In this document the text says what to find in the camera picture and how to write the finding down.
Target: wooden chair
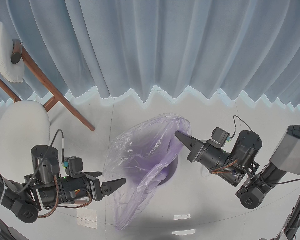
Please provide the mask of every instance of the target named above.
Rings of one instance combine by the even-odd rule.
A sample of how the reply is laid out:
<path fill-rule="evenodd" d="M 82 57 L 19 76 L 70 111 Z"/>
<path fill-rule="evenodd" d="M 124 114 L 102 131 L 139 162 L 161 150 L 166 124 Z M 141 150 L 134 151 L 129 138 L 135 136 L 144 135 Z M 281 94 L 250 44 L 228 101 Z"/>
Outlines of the wooden chair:
<path fill-rule="evenodd" d="M 18 39 L 13 39 L 13 52 L 10 57 L 11 63 L 15 65 L 21 60 L 21 58 L 23 59 L 24 64 L 36 76 L 36 78 L 53 94 L 53 97 L 50 98 L 50 100 L 44 105 L 46 111 L 49 111 L 58 101 L 60 101 L 75 117 L 77 117 L 91 131 L 95 130 L 95 127 L 74 108 L 74 106 L 65 98 L 65 96 L 46 77 L 46 75 L 42 72 L 39 66 L 28 54 L 25 47 L 23 46 L 23 43 L 21 43 Z M 11 99 L 14 102 L 21 100 L 2 80 L 0 80 L 0 87 L 11 97 Z"/>

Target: barcode label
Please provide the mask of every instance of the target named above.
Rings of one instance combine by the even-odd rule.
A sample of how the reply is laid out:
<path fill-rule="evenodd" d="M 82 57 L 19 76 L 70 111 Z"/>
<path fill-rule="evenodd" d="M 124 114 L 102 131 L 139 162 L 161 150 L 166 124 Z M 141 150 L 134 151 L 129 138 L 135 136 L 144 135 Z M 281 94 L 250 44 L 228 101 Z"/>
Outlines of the barcode label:
<path fill-rule="evenodd" d="M 92 195 L 93 195 L 93 198 L 96 199 L 94 183 L 93 183 L 92 181 L 90 181 L 90 182 L 91 182 L 91 189 L 92 189 Z"/>

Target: white backrest cushion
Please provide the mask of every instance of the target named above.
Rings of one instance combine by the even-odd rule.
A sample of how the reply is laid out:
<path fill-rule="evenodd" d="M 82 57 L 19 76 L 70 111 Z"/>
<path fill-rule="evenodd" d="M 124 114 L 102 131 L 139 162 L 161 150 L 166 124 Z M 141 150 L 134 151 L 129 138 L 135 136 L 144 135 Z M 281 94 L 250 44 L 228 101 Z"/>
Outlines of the white backrest cushion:
<path fill-rule="evenodd" d="M 0 173 L 23 183 L 33 173 L 31 149 L 49 145 L 50 121 L 43 105 L 36 101 L 11 104 L 0 119 Z"/>
<path fill-rule="evenodd" d="M 24 76 L 24 62 L 21 58 L 16 64 L 11 63 L 13 48 L 14 44 L 11 36 L 3 22 L 0 22 L 0 73 L 10 82 L 21 83 Z"/>

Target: purple plastic bag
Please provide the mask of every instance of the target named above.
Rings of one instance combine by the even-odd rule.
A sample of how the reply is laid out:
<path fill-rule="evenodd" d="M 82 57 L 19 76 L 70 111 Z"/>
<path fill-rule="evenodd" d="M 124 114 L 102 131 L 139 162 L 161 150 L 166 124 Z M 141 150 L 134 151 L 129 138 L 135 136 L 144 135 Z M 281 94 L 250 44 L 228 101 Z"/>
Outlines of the purple plastic bag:
<path fill-rule="evenodd" d="M 190 123 L 176 114 L 163 114 L 123 132 L 111 142 L 103 169 L 103 181 L 126 177 L 126 183 L 108 197 L 117 230 L 142 212 L 156 187 L 168 174 L 166 168 L 183 144 L 174 135 L 191 135 Z"/>

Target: blue curtain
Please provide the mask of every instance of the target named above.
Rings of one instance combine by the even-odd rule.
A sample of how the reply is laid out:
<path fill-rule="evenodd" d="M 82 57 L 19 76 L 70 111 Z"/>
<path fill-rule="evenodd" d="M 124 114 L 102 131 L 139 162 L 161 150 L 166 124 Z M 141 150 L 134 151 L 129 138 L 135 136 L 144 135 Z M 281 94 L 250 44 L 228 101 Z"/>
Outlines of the blue curtain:
<path fill-rule="evenodd" d="M 174 98 L 190 85 L 297 106 L 299 13 L 298 0 L 0 0 L 0 21 L 63 94 L 132 88 L 144 102 L 156 84 Z M 7 84 L 47 93 L 28 69 Z"/>

